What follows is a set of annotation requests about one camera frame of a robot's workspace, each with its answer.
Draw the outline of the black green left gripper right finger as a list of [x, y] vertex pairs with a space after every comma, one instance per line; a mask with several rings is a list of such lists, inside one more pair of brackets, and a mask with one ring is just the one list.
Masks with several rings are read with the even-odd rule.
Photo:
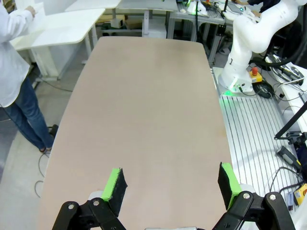
[[264, 197], [243, 191], [230, 163], [220, 163], [218, 184], [226, 212], [214, 230], [239, 230], [244, 223], [255, 223], [259, 230], [294, 230], [295, 225], [278, 192], [267, 193]]

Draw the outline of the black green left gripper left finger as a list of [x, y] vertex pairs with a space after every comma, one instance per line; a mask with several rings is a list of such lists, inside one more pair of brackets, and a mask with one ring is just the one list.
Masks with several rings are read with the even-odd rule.
[[62, 204], [54, 230], [124, 230], [118, 219], [127, 183], [121, 168], [112, 170], [107, 184], [99, 197], [79, 205], [74, 201]]

